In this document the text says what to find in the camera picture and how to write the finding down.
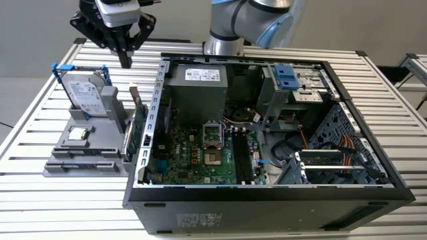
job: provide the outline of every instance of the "robotic arm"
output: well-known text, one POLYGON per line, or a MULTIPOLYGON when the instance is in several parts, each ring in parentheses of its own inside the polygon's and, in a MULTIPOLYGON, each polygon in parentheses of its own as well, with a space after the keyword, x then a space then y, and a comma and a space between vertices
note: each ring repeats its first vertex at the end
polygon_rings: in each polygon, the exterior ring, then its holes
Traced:
MULTIPOLYGON (((109 48, 121 67, 129 69, 133 51, 140 48, 156 25, 154 16, 140 7, 160 0, 78 0, 69 23, 100 47, 109 48), (137 23, 138 33, 129 30, 137 23)), ((293 0, 210 0, 209 38, 202 46, 206 55, 241 56, 242 40, 261 48, 280 44, 293 17, 293 0)))

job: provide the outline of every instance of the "circuit board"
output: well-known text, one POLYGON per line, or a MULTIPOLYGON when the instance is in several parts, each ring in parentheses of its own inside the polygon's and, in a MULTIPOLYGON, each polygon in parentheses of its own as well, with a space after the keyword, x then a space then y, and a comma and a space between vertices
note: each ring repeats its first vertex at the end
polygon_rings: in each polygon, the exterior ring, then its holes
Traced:
MULTIPOLYGON (((232 132, 224 131, 221 149, 204 149, 202 129, 176 126, 170 133, 169 158, 166 167, 158 171, 154 167, 156 183, 164 185, 214 184, 233 185, 237 183, 236 166, 233 158, 232 132)), ((248 145, 248 165, 256 163, 253 148, 257 149, 254 132, 245 134, 248 145)), ((262 166, 252 168, 253 184, 265 184, 262 166)))

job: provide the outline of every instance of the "white wall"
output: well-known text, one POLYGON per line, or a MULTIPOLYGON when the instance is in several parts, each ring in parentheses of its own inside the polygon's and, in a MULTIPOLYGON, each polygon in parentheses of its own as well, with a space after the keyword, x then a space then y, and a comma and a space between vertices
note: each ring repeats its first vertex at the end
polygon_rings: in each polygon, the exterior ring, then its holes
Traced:
POLYGON ((290 47, 362 50, 377 65, 427 53, 427 0, 306 0, 290 47))
MULTIPOLYGON (((157 18, 152 38, 206 39, 209 0, 162 0, 142 10, 157 18)), ((46 77, 78 32, 78 0, 1 0, 0 76, 46 77)), ((364 50, 377 64, 427 53, 427 0, 306 0, 290 47, 364 50)))

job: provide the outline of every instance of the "orange wire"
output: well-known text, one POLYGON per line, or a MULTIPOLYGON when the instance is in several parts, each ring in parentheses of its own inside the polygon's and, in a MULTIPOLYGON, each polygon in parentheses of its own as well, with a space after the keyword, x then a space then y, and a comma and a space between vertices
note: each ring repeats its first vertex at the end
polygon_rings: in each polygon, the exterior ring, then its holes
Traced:
MULTIPOLYGON (((342 139, 344 139, 344 147, 346 148, 346 138, 345 138, 345 134, 342 134, 341 137, 342 137, 342 139)), ((348 163, 346 163, 345 153, 342 153, 341 156, 342 156, 342 165, 346 166, 348 163)))
POLYGON ((349 138, 349 136, 345 135, 345 137, 346 137, 346 139, 348 139, 348 142, 350 143, 350 148, 354 149, 353 140, 349 138))
POLYGON ((300 134, 300 138, 301 138, 301 147, 304 149, 308 149, 306 147, 306 141, 305 141, 305 137, 304 137, 304 133, 302 133, 302 128, 301 128, 301 121, 298 121, 298 134, 300 134))

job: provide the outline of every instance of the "metal rail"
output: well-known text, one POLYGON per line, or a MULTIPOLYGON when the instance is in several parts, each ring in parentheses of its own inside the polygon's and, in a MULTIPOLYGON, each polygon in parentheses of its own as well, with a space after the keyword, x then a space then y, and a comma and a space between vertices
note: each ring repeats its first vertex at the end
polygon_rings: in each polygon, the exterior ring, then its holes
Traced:
MULTIPOLYGON (((118 99, 133 108, 128 83, 149 104, 160 53, 200 54, 193 43, 145 42, 134 52, 132 69, 90 42, 73 45, 62 63, 109 67, 118 99)), ((366 57, 353 51, 245 47, 245 56, 328 61, 381 147, 412 188, 416 201, 350 232, 309 233, 297 239, 417 240, 427 238, 427 127, 366 57)), ((0 239, 148 238, 130 210, 121 208, 124 177, 43 178, 41 171, 69 119, 61 86, 50 77, 0 146, 0 239)), ((286 233, 236 234, 236 238, 292 239, 286 233)), ((229 238, 214 235, 214 238, 229 238)))

